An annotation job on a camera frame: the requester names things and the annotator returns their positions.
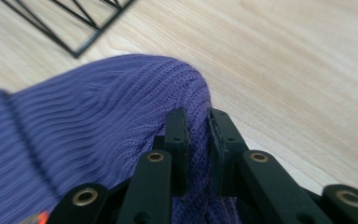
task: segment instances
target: light wood surface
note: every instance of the light wood surface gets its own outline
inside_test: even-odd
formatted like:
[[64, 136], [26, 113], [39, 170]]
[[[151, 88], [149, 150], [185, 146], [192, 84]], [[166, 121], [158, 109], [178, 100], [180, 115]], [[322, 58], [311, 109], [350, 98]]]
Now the light wood surface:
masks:
[[[49, 1], [25, 2], [62, 24]], [[87, 34], [73, 25], [64, 28], [74, 40]], [[249, 147], [272, 153], [301, 186], [358, 188], [358, 1], [138, 0], [78, 60], [0, 1], [0, 89], [130, 52], [199, 69]]]

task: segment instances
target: screw hole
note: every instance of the screw hole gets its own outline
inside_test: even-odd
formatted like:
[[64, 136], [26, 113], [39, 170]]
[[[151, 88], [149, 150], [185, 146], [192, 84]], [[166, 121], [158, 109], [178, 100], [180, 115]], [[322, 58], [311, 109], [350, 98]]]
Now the screw hole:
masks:
[[92, 202], [94, 202], [98, 197], [98, 192], [92, 188], [86, 188], [78, 191], [74, 198], [72, 199], [72, 203], [77, 206], [86, 206]]
[[345, 204], [358, 207], [358, 195], [348, 190], [338, 190], [336, 196]]
[[164, 156], [161, 153], [150, 153], [147, 155], [147, 159], [150, 161], [162, 161], [164, 159]]
[[150, 215], [146, 212], [139, 212], [133, 218], [135, 224], [147, 224], [150, 221]]
[[303, 224], [314, 224], [315, 223], [315, 219], [313, 219], [312, 216], [305, 214], [305, 213], [297, 213], [296, 218], [298, 221], [300, 221], [300, 223], [303, 223]]
[[259, 162], [265, 162], [265, 161], [269, 160], [269, 158], [266, 155], [258, 153], [258, 152], [252, 153], [251, 159], [254, 161], [259, 161]]

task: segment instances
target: purple beanie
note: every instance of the purple beanie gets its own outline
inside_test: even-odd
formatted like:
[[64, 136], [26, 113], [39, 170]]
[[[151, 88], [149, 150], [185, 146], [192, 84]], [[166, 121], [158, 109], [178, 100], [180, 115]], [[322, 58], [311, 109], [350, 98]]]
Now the purple beanie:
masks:
[[241, 223], [234, 199], [213, 194], [205, 80], [172, 58], [126, 55], [14, 94], [0, 91], [0, 224], [51, 212], [80, 184], [110, 189], [130, 177], [178, 107], [191, 138], [190, 187], [173, 199], [172, 223]]

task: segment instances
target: black metal frame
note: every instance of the black metal frame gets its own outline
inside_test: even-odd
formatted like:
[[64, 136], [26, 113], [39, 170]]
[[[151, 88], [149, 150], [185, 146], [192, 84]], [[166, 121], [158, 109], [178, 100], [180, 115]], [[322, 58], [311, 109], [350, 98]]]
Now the black metal frame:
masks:
[[31, 23], [36, 29], [45, 34], [48, 38], [50, 38], [54, 43], [65, 49], [69, 52], [73, 57], [78, 58], [86, 49], [91, 46], [95, 40], [135, 1], [129, 0], [125, 5], [121, 5], [118, 0], [99, 0], [105, 3], [108, 7], [113, 7], [115, 9], [115, 13], [107, 19], [102, 26], [99, 26], [90, 16], [88, 11], [81, 6], [81, 4], [77, 0], [72, 0], [72, 2], [77, 6], [77, 8], [83, 13], [83, 15], [79, 15], [74, 12], [71, 8], [67, 7], [59, 0], [49, 0], [52, 3], [56, 4], [58, 7], [62, 8], [64, 11], [72, 15], [74, 18], [84, 22], [89, 28], [94, 30], [94, 33], [89, 36], [83, 44], [77, 49], [71, 49], [58, 35], [54, 33], [54, 31], [49, 28], [23, 1], [14, 0], [15, 3], [18, 4], [18, 7], [21, 7], [24, 11], [28, 13], [25, 15], [20, 10], [18, 10], [12, 3], [9, 3], [8, 0], [2, 0], [7, 6], [17, 12], [20, 16], [26, 19], [29, 23]]
[[[303, 189], [272, 155], [250, 150], [227, 113], [212, 108], [208, 122], [215, 195], [237, 197], [242, 223], [358, 224], [358, 189], [330, 185], [321, 196]], [[172, 197], [185, 195], [189, 184], [187, 135], [186, 112], [174, 109], [132, 177], [112, 189], [71, 189], [47, 224], [172, 223]]]

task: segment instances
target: orange object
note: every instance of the orange object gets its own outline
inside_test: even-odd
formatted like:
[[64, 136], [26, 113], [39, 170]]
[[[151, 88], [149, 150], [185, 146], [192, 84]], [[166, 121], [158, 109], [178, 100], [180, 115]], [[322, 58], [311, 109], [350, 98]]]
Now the orange object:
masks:
[[46, 224], [48, 222], [48, 212], [41, 213], [38, 217], [38, 224]]

